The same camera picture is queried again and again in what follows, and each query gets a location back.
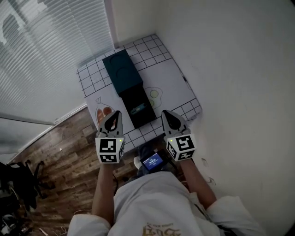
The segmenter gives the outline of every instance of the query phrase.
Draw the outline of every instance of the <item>blue screen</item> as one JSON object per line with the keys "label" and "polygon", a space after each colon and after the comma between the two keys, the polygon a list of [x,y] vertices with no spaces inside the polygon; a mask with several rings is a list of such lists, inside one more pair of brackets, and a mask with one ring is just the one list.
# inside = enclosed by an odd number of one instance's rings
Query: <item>blue screen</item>
{"label": "blue screen", "polygon": [[147,169],[150,171],[151,169],[153,169],[154,167],[156,167],[158,164],[162,163],[163,160],[162,158],[159,156],[159,154],[155,153],[154,155],[152,155],[151,157],[149,157],[148,159],[146,159],[143,164],[147,167]]}

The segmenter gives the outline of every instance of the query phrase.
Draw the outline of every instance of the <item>white cube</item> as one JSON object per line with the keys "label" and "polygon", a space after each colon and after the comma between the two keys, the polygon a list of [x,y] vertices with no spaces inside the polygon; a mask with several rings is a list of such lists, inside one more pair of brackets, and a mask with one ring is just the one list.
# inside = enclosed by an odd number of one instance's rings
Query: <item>white cube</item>
{"label": "white cube", "polygon": [[124,138],[96,138],[96,152],[100,163],[119,163],[124,149]]}
{"label": "white cube", "polygon": [[166,149],[175,161],[192,158],[196,150],[195,136],[193,134],[168,138],[166,143]]}

